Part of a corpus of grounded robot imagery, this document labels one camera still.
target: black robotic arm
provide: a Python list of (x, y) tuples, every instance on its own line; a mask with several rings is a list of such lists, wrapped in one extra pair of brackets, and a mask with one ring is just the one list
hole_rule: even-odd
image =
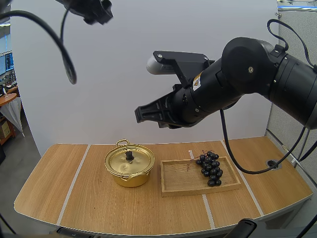
[(181, 84), (138, 107), (137, 122), (191, 127), (244, 94), (259, 93), (308, 129), (317, 128), (317, 73), (282, 46), (239, 37), (225, 46), (217, 61), (203, 54), (156, 51), (147, 69), (153, 74), (176, 73)]

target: white wall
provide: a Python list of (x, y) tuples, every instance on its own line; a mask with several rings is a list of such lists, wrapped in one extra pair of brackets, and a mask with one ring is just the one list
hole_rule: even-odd
[[(219, 113), (193, 128), (159, 129), (136, 123), (134, 110), (170, 92), (175, 75), (154, 76), (146, 62), (155, 50), (204, 53), (217, 60), (226, 43), (238, 36), (277, 41), (266, 22), (275, 18), (276, 1), (113, 0), (114, 18), (87, 25), (70, 14), (65, 45), (78, 83), (65, 75), (60, 53), (33, 22), (12, 19), (15, 71), (25, 113), (41, 155), (55, 143), (169, 143), (222, 139)], [(15, 0), (13, 9), (29, 10), (56, 32), (64, 7), (53, 0)], [(230, 138), (262, 136), (270, 103), (244, 96), (228, 110)]]

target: wooden table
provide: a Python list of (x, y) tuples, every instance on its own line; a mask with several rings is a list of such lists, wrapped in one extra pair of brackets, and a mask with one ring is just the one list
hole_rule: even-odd
[[(230, 144), (236, 159), (249, 170), (266, 168), (266, 160), (282, 157), (267, 137), (231, 140)], [(163, 198), (160, 160), (189, 159), (189, 150), (194, 156), (202, 150), (229, 156), (221, 141), (146, 146), (156, 157), (150, 180), (125, 188), (114, 182), (104, 165), (114, 145), (53, 145), (24, 184), (14, 208), (40, 221), (92, 233), (196, 236), (224, 232), (243, 218), (269, 221), (286, 213), (294, 215), (295, 208), (312, 195), (302, 177), (284, 161), (280, 170), (239, 173), (243, 186), (238, 190)]]
[(16, 98), (17, 94), (16, 93), (10, 93), (7, 95), (3, 95), (0, 97), (0, 107), (13, 101)]

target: black cable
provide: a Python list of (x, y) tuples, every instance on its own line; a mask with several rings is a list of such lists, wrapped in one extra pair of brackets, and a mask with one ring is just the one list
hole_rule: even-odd
[[(272, 132), (272, 131), (270, 131), (269, 129), (266, 129), (270, 134), (271, 134), (271, 136), (273, 136), (274, 137), (274, 139), (275, 140), (277, 140), (277, 142), (283, 147), (283, 149), (284, 149), (284, 147), (286, 147), (284, 144), (283, 144), (283, 142), (282, 141), (280, 141), (277, 137), (276, 137), (276, 135), (274, 135), (274, 133)], [(290, 154), (295, 160), (297, 160), (296, 159), (296, 157), (291, 153)], [(305, 168), (301, 165), (301, 163), (299, 163), (299, 160), (297, 160), (297, 162), (298, 163), (296, 163), (301, 169), (302, 169), (302, 171), (306, 174), (306, 176), (308, 177), (308, 179), (313, 183), (313, 185), (315, 186), (315, 188), (317, 189), (317, 183), (315, 182), (315, 180), (310, 176), (310, 174), (305, 170)]]
[(229, 108), (232, 108), (234, 105), (236, 105), (238, 101), (234, 102), (234, 103), (231, 103), (229, 106), (227, 107), (224, 107), (223, 110), (228, 110)]
[(16, 234), (16, 232), (14, 231), (14, 229), (9, 225), (8, 222), (6, 222), (6, 220), (5, 220), (4, 217), (1, 215), (1, 213), (0, 213), (0, 218), (1, 218), (1, 220), (3, 221), (3, 223), (9, 228), (9, 230), (10, 230), (13, 234)]
[(65, 11), (64, 16), (63, 16), (63, 20), (61, 21), (61, 25), (60, 25), (60, 41), (64, 42), (64, 26), (65, 26), (65, 21), (66, 21), (66, 17), (69, 13), (70, 7)]
[(54, 32), (54, 30), (46, 22), (44, 22), (41, 18), (39, 18), (38, 16), (36, 16), (30, 12), (27, 12), (27, 11), (15, 10), (15, 11), (4, 12), (4, 13), (0, 14), (0, 20), (4, 19), (6, 17), (12, 17), (12, 16), (24, 17), (24, 18), (27, 18), (27, 19), (37, 23), (51, 36), (51, 38), (56, 43), (56, 45), (58, 46), (58, 48), (63, 56), (66, 74), (68, 76), (70, 83), (76, 84), (77, 75), (76, 75), (76, 71), (75, 71), (75, 67), (73, 65), (73, 62), (71, 61), (70, 56), (69, 56), (66, 48), (64, 47), (62, 41), (59, 39), (57, 34)]
[(317, 222), (317, 215), (314, 216), (311, 222), (309, 222), (308, 225), (305, 226), (305, 228), (302, 230), (302, 232), (299, 233), (298, 236), (296, 236), (296, 238), (302, 238), (306, 234), (306, 232), (315, 224), (315, 222)]
[(300, 41), (301, 41), (302, 44), (303, 44), (304, 51), (305, 51), (305, 57), (306, 57), (307, 62), (314, 68), (314, 70), (316, 70), (316, 69), (317, 69), (317, 65), (314, 65), (314, 64), (311, 62), (311, 60), (309, 59), (309, 54), (308, 54), (307, 46), (306, 46), (305, 42), (302, 40), (302, 38), (297, 34), (297, 32), (296, 32), (291, 26), (287, 25), (286, 23), (284, 23), (284, 22), (282, 22), (282, 21), (280, 21), (280, 20), (271, 19), (271, 20), (269, 20), (269, 21), (267, 22), (267, 29), (268, 29), (268, 31), (269, 31), (274, 37), (276, 37), (276, 38), (282, 40), (282, 41), (285, 43), (285, 51), (288, 50), (288, 44), (287, 44), (286, 40), (285, 40), (283, 37), (278, 36), (278, 35), (275, 35), (275, 34), (271, 31), (270, 24), (271, 24), (272, 22), (276, 22), (276, 23), (278, 23), (278, 24), (280, 24), (280, 25), (282, 25), (282, 26), (285, 26), (286, 28), (290, 29), (292, 32), (295, 33), (295, 35), (300, 39)]
[(306, 159), (312, 152), (315, 150), (317, 147), (317, 141), (309, 148), (309, 150), (303, 155), (300, 159), (299, 162), (302, 162), (304, 159)]
[(228, 150), (228, 154), (231, 157), (233, 163), (235, 164), (235, 166), (241, 170), (242, 172), (246, 173), (246, 174), (250, 174), (250, 175), (258, 175), (258, 174), (262, 174), (265, 173), (267, 171), (270, 171), (271, 169), (274, 169), (277, 165), (279, 165), (280, 163), (282, 163), (286, 157), (288, 157), (293, 150), (295, 149), (295, 147), (297, 146), (297, 144), (300, 142), (304, 131), (305, 131), (305, 127), (303, 127), (301, 134), (299, 135), (297, 141), (295, 142), (295, 144), (293, 145), (293, 147), (289, 150), (289, 152), (287, 152), (278, 162), (276, 162), (276, 164), (272, 165), (271, 167), (268, 167), (267, 169), (264, 170), (260, 170), (260, 171), (249, 171), (244, 169), (243, 167), (241, 167), (238, 163), (238, 161), (234, 158), (233, 153), (231, 151), (230, 145), (229, 145), (229, 139), (228, 139), (228, 134), (227, 134), (227, 128), (226, 128), (226, 122), (225, 122), (225, 118), (224, 118), (224, 111), (223, 109), (220, 110), (220, 116), (221, 116), (221, 123), (222, 123), (222, 131), (223, 131), (223, 136), (224, 136), (224, 142), (226, 144), (227, 150)]

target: pot lid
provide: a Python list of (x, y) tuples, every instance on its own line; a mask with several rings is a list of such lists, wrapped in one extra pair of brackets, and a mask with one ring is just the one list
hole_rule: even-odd
[[(127, 145), (118, 144), (126, 141)], [(130, 144), (122, 139), (117, 142), (117, 147), (111, 150), (105, 159), (107, 170), (118, 176), (129, 176), (139, 172), (147, 172), (154, 165), (154, 154), (142, 145)]]

